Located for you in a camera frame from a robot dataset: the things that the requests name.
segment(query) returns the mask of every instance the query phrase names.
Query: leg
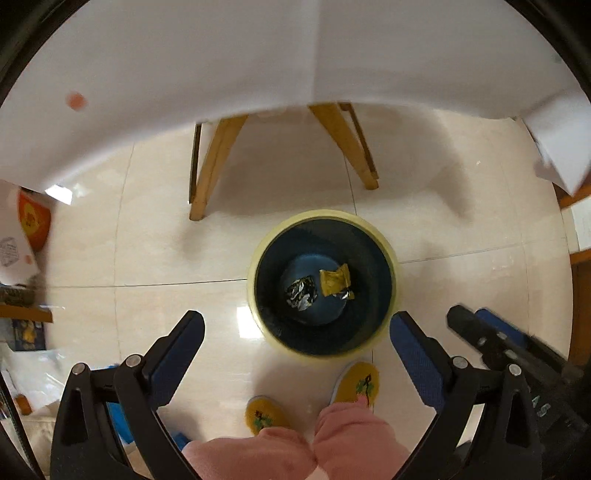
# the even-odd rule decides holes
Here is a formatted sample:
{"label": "leg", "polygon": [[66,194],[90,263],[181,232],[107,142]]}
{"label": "leg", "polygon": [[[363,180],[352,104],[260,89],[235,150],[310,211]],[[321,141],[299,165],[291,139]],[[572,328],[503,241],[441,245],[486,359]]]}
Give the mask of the leg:
{"label": "leg", "polygon": [[363,150],[347,125],[338,105],[336,103],[322,103],[310,105],[309,109],[347,157],[365,188],[368,190],[378,188],[378,181],[373,177]]}
{"label": "leg", "polygon": [[353,126],[355,127],[355,131],[357,132],[357,136],[359,137],[359,141],[361,142],[361,147],[363,148],[363,154],[365,155],[365,161],[368,164],[369,171],[371,172],[371,176],[376,180],[379,180],[378,171],[375,168],[374,158],[371,156],[371,152],[368,147],[367,140],[365,139],[365,135],[363,134],[363,130],[361,128],[361,124],[357,118],[357,114],[355,113],[355,109],[353,108],[352,103],[340,103],[340,109],[343,112],[349,112],[351,116],[351,121],[353,122]]}
{"label": "leg", "polygon": [[409,456],[392,427],[369,408],[378,375],[371,364],[354,365],[337,385],[334,403],[320,413],[313,449],[331,480],[391,480]]}
{"label": "leg", "polygon": [[253,398],[245,418],[254,437],[190,442],[183,449],[203,480],[305,480],[314,471],[316,458],[310,446],[288,428],[284,413],[272,400]]}
{"label": "leg", "polygon": [[205,207],[209,197],[219,180],[222,167],[230,154],[230,149],[247,118],[248,115],[225,118],[220,120],[217,125],[197,179],[197,188],[195,189],[193,202],[191,203],[191,213],[189,214],[191,220],[201,220],[205,216]]}

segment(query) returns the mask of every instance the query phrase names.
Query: blue padding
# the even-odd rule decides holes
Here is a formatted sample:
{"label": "blue padding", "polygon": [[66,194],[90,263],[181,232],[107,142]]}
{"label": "blue padding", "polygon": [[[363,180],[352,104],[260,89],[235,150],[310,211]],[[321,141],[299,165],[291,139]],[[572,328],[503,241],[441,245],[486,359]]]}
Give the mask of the blue padding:
{"label": "blue padding", "polygon": [[118,403],[107,403],[107,408],[109,409],[109,415],[111,416],[113,427],[115,427],[115,431],[119,434],[121,440],[127,444],[132,443],[134,441],[134,436],[131,434],[129,425],[127,425],[127,420],[125,420],[121,405]]}
{"label": "blue padding", "polygon": [[398,313],[390,321],[390,341],[423,403],[441,413],[445,406],[443,378]]}
{"label": "blue padding", "polygon": [[503,332],[507,335],[507,338],[511,340],[514,344],[526,348],[527,344],[525,342],[525,335],[523,332],[518,330],[517,328],[513,327],[510,323],[500,319],[494,313],[487,309],[480,309],[478,310],[475,315],[480,318],[483,322],[487,323],[489,326],[493,327],[495,330],[499,332]]}
{"label": "blue padding", "polygon": [[152,374],[152,391],[149,402],[154,410],[168,405],[197,350],[203,343],[205,322],[201,314],[189,311],[183,317],[183,319],[185,318],[188,318],[189,321]]}

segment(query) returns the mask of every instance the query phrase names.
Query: candy wrapper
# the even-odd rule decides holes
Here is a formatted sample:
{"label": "candy wrapper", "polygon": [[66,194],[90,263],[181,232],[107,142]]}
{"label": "candy wrapper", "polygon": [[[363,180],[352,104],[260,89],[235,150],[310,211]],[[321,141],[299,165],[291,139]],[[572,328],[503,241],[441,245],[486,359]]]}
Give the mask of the candy wrapper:
{"label": "candy wrapper", "polygon": [[311,275],[304,278],[298,278],[285,291],[287,304],[297,309],[298,312],[311,307],[315,299],[318,298],[318,292],[314,285],[314,279]]}

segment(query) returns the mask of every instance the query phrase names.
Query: box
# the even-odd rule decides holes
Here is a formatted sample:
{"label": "box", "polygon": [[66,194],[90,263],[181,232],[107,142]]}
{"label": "box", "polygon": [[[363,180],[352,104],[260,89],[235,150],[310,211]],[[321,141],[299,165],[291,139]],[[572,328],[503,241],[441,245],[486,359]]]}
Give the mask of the box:
{"label": "box", "polygon": [[13,352],[46,350],[43,322],[0,319],[0,339]]}

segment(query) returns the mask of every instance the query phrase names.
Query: white paper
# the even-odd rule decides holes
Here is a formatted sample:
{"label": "white paper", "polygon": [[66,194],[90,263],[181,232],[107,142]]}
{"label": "white paper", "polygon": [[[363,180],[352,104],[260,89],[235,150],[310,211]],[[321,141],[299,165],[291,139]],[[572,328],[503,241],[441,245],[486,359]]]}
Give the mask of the white paper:
{"label": "white paper", "polygon": [[538,166],[538,176],[575,194],[591,166],[591,104],[587,96],[581,89],[564,92],[524,116],[523,121],[545,166],[553,167],[544,172]]}

